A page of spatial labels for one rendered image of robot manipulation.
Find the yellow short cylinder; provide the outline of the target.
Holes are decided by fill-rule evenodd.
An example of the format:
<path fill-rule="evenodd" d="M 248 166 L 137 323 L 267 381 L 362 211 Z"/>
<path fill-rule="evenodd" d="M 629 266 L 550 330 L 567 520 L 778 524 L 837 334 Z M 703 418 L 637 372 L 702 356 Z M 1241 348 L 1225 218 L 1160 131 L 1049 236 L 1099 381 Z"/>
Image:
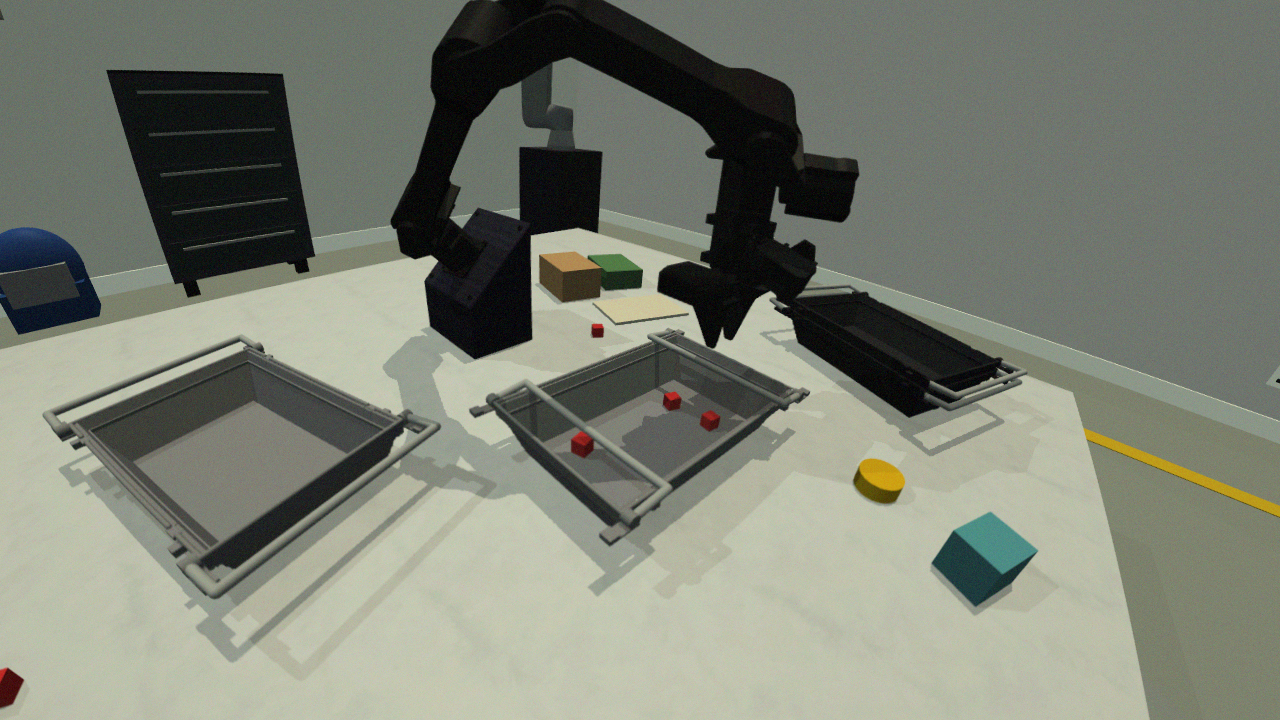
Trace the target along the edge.
<path fill-rule="evenodd" d="M 865 459 L 859 464 L 852 483 L 867 498 L 879 503 L 892 503 L 905 486 L 904 478 L 892 464 Z"/>

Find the small teal block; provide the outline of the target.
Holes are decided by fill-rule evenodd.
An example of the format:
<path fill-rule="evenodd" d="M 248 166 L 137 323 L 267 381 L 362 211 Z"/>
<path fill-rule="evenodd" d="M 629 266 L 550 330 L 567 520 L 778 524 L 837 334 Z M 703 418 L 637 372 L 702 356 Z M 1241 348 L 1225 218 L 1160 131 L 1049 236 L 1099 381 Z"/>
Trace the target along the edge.
<path fill-rule="evenodd" d="M 952 530 L 931 564 L 977 607 L 1012 583 L 1038 551 L 987 512 Z"/>

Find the brown rectangular block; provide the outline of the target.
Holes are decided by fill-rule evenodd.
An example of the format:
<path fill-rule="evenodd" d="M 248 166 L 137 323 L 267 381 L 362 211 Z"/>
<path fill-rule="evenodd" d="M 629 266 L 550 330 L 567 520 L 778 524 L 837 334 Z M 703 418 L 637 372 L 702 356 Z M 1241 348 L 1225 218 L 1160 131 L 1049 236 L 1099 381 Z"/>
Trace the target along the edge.
<path fill-rule="evenodd" d="M 579 252 L 539 254 L 540 283 L 562 304 L 600 297 L 602 266 Z"/>

